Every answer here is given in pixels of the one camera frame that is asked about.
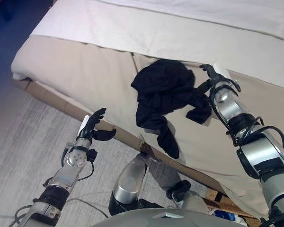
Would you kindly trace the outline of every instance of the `beige bed sheet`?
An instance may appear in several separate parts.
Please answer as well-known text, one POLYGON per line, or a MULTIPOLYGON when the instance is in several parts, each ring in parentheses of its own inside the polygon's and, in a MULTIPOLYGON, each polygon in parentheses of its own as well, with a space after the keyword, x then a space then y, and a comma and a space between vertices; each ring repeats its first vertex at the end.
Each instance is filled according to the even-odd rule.
MULTIPOLYGON (((156 136, 136 126, 137 93, 130 84, 155 58, 42 36, 30 36, 18 51, 12 71, 38 80, 95 111, 107 107, 106 120, 162 151, 156 136)), ((198 64, 184 62, 196 75, 196 86, 207 79, 198 64)), ((240 97, 255 116, 284 133, 284 88, 238 73, 240 97)), ((185 118, 191 107, 169 113, 182 164, 219 181, 242 210, 255 217, 268 209, 260 183, 246 175, 226 129, 215 118, 199 125, 185 118)))

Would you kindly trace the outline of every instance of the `blue object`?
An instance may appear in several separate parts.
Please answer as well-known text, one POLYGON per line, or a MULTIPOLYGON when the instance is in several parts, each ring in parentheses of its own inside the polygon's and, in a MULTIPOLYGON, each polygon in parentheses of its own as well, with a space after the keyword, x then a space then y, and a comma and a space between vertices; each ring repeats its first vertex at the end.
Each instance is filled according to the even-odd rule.
POLYGON ((236 220, 235 215, 233 213, 229 213, 229 212, 226 212, 226 211, 216 210, 214 212, 214 214, 217 217, 227 219, 229 221, 235 221, 236 220))

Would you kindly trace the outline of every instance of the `mattress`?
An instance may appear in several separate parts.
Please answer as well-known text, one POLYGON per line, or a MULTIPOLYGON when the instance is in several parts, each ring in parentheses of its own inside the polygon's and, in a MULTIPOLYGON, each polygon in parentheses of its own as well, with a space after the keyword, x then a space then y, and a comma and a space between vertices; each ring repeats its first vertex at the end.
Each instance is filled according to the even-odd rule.
MULTIPOLYGON (((211 23, 155 12, 153 8, 144 10, 124 6, 125 2, 133 4, 136 2, 132 0, 106 1, 122 2, 123 6, 97 0, 58 0, 34 29, 32 35, 95 44, 157 58, 208 64, 219 62, 229 70, 284 87, 284 40, 250 31, 249 26, 242 25, 240 22, 247 23, 248 20, 244 17, 251 13, 250 10, 246 10, 243 15, 238 14, 237 18, 233 19, 234 22, 238 20, 239 22, 232 25, 240 27, 233 28, 218 24, 217 19, 214 20, 215 23, 211 23)), ((216 1, 215 5, 221 2, 225 4, 226 0, 216 1)), ((239 2, 251 3, 249 0, 239 2)), ((272 12, 271 15, 276 11, 279 12, 277 14, 281 11, 284 15, 284 10, 280 10, 283 9, 283 4, 272 9, 271 2, 280 5, 279 1, 268 2, 266 1, 265 7, 268 12, 272 12)), ((210 15, 221 8, 217 7, 216 11, 212 9, 210 15)), ((268 12, 261 11, 258 15, 269 17, 266 15, 268 12)), ((279 18, 277 16, 270 18, 272 21, 263 19, 262 23, 278 24, 272 31, 273 35, 278 35, 275 30, 283 31, 284 28, 280 26, 284 23, 280 25, 280 22, 275 21, 279 18)), ((265 27, 256 20, 253 22, 256 27, 262 29, 265 27)))
MULTIPOLYGON (((130 86, 136 73, 156 59, 53 37, 31 35, 12 63, 18 79, 30 77, 69 96, 91 111, 107 107, 105 120, 164 152, 156 136, 136 126, 137 93, 130 86)), ((196 75, 196 86, 207 79, 197 63, 184 62, 196 75)), ((255 116, 284 133, 284 88, 231 72, 241 85, 240 97, 255 116)), ((191 106, 167 114, 181 150, 179 162, 222 185, 245 212, 267 215, 260 182, 247 176, 225 128, 214 117, 205 125, 185 118, 191 106)))

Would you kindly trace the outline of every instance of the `bed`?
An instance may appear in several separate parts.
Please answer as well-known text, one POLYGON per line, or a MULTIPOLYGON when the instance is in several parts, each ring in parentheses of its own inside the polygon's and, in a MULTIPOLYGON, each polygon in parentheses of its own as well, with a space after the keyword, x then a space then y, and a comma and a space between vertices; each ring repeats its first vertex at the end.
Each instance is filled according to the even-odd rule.
POLYGON ((117 139, 134 148, 148 143, 158 158, 227 194, 243 211, 267 216, 259 181, 244 172, 215 116, 196 124, 185 118, 191 106, 166 116, 181 151, 177 160, 166 156, 156 135, 136 126, 130 84, 142 68, 166 58, 192 69, 196 86, 207 79, 199 65, 218 61, 239 82, 252 113, 284 133, 284 6, 259 4, 257 10, 267 11, 258 17, 257 10, 242 13, 253 6, 249 0, 231 8, 232 15, 227 0, 197 8, 188 2, 197 1, 58 0, 16 54, 13 79, 31 79, 28 92, 77 118, 107 107, 101 127, 116 127, 117 139))

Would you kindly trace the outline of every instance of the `black garment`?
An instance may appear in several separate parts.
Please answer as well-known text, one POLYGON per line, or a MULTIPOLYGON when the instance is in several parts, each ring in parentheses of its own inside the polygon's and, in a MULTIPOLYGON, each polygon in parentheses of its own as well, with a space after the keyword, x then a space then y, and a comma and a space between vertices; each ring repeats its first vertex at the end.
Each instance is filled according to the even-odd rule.
POLYGON ((186 117, 199 124, 211 115, 207 96, 194 83, 193 72, 181 62, 162 59, 142 69, 131 84, 138 91, 137 126, 159 130, 158 145, 172 158, 179 158, 178 145, 161 115, 187 104, 195 109, 186 117))

